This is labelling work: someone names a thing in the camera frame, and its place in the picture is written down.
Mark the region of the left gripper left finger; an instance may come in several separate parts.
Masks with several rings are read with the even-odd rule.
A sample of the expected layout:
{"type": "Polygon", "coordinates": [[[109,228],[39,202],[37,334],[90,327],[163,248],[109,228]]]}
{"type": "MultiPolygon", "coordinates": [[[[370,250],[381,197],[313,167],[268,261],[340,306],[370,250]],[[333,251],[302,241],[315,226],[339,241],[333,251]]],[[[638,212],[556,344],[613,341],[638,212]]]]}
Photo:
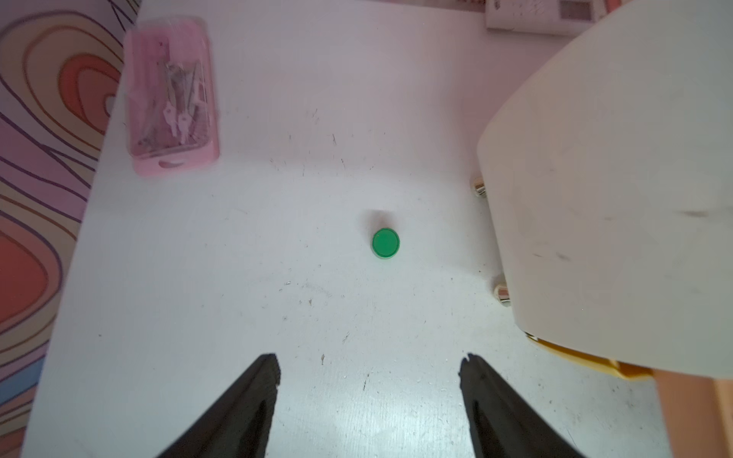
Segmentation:
{"type": "Polygon", "coordinates": [[[280,381],[276,355],[261,355],[160,455],[264,458],[280,381]]]}

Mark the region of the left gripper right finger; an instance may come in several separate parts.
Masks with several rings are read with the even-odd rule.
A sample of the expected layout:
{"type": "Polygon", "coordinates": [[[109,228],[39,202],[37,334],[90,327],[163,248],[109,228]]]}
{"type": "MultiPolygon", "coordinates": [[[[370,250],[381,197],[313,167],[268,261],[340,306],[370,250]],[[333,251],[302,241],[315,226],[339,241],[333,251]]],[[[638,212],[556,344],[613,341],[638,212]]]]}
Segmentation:
{"type": "Polygon", "coordinates": [[[483,358],[460,366],[460,389],[477,457],[580,457],[483,358]]]}

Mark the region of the yellow drawer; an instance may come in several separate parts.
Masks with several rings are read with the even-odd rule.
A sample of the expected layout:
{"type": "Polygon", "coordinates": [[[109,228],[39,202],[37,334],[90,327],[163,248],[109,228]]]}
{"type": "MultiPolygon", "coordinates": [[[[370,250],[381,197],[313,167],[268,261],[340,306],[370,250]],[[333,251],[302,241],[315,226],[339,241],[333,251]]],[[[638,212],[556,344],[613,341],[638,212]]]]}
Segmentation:
{"type": "Polygon", "coordinates": [[[616,360],[602,358],[596,355],[583,353],[574,349],[562,347],[555,343],[550,343],[538,337],[526,333],[526,338],[539,348],[563,359],[570,363],[589,368],[596,372],[611,375],[622,380],[634,381],[646,378],[653,378],[654,371],[644,366],[636,366],[616,360]]]}

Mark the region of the orange top drawer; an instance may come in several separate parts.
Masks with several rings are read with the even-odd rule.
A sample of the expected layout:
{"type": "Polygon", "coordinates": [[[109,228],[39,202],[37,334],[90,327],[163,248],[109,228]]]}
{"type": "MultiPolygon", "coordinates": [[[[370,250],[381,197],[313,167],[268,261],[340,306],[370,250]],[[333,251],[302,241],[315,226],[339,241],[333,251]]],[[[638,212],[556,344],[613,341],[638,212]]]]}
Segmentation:
{"type": "Polygon", "coordinates": [[[670,448],[675,457],[732,455],[732,382],[654,372],[670,448]]]}

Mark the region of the green paint can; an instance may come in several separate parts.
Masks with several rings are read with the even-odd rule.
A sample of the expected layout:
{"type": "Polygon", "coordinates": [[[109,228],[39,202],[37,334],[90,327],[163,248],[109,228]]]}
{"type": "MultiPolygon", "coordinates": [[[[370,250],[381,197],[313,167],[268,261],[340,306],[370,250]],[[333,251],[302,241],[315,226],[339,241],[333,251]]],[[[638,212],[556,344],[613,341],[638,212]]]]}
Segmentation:
{"type": "Polygon", "coordinates": [[[394,257],[399,252],[400,245],[398,233],[389,227],[378,229],[371,239],[372,252],[383,260],[394,257]]]}

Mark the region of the cream round drawer cabinet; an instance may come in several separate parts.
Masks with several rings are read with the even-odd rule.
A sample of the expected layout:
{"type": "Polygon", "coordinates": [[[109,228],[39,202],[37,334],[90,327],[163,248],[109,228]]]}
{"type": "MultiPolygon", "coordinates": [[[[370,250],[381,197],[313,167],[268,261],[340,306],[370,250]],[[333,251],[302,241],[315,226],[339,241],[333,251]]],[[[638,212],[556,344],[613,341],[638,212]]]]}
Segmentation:
{"type": "Polygon", "coordinates": [[[526,334],[732,375],[732,5],[634,1],[533,74],[477,147],[526,334]]]}

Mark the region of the pink plastic case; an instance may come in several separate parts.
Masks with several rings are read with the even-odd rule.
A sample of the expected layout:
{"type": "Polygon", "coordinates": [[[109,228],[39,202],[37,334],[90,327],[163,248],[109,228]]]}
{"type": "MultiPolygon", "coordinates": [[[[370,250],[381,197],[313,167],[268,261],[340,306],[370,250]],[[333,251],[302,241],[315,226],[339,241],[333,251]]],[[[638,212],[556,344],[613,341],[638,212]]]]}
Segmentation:
{"type": "Polygon", "coordinates": [[[124,39],[127,146],[133,169],[156,177],[220,156],[209,39],[202,19],[142,22],[124,39]]]}

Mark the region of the white calculator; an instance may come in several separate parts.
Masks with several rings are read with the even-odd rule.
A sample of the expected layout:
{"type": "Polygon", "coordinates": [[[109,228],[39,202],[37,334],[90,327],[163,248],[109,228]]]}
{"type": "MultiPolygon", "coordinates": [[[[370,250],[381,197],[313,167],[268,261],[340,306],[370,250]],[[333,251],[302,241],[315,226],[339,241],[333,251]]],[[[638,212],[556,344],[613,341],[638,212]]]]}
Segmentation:
{"type": "Polygon", "coordinates": [[[485,2],[489,30],[575,37],[608,15],[601,0],[491,0],[485,2]]]}

